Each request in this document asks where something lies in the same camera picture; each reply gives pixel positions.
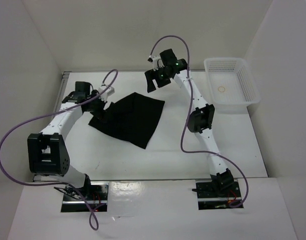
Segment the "black skirt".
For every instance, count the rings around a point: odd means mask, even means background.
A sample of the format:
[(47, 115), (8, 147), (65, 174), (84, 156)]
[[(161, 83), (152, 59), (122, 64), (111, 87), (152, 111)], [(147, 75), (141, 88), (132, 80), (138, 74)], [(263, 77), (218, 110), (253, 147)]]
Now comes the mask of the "black skirt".
[(88, 125), (110, 137), (146, 149), (157, 128), (164, 104), (163, 100), (134, 92), (115, 102), (114, 120), (105, 123), (94, 116)]

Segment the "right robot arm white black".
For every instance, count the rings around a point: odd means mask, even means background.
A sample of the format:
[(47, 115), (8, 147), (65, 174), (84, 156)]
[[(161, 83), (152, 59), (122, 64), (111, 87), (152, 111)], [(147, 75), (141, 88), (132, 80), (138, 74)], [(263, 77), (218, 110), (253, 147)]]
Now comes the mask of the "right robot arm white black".
[(219, 148), (212, 131), (215, 107), (209, 104), (198, 90), (186, 60), (177, 59), (172, 49), (167, 49), (159, 56), (150, 55), (148, 61), (153, 69), (145, 72), (147, 92), (164, 87), (174, 80), (182, 93), (189, 98), (189, 116), (185, 129), (194, 133), (205, 153), (208, 154), (211, 176), (211, 190), (218, 197), (223, 197), (234, 184), (234, 178), (224, 159), (220, 157)]

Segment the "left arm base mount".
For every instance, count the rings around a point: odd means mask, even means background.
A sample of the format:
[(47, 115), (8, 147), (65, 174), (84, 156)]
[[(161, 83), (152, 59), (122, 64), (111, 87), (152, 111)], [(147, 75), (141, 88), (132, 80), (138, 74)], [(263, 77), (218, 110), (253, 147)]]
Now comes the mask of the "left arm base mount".
[[(81, 196), (71, 187), (54, 187), (54, 189), (63, 194), (61, 205), (62, 213), (89, 212)], [(107, 211), (108, 191), (109, 182), (107, 181), (92, 181), (90, 193), (88, 195), (80, 190), (87, 203), (90, 205), (90, 208), (96, 212)]]

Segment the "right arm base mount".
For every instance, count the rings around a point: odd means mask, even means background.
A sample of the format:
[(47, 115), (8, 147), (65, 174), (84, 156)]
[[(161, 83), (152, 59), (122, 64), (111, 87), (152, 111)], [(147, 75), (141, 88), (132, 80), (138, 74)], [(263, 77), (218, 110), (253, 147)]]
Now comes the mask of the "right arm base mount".
[(231, 209), (231, 205), (238, 205), (242, 201), (238, 181), (234, 180), (232, 186), (217, 194), (210, 179), (198, 179), (192, 192), (197, 195), (199, 210)]

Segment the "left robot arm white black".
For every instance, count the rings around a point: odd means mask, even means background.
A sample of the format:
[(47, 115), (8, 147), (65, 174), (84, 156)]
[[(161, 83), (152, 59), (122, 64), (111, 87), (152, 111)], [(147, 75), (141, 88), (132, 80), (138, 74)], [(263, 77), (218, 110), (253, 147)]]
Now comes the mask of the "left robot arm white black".
[(87, 174), (71, 165), (65, 139), (84, 112), (103, 117), (107, 99), (114, 93), (114, 88), (105, 84), (99, 89), (91, 87), (89, 82), (77, 81), (75, 90), (62, 100), (60, 113), (41, 132), (27, 138), (30, 171), (73, 185), (75, 195), (81, 200), (91, 197), (91, 181)]

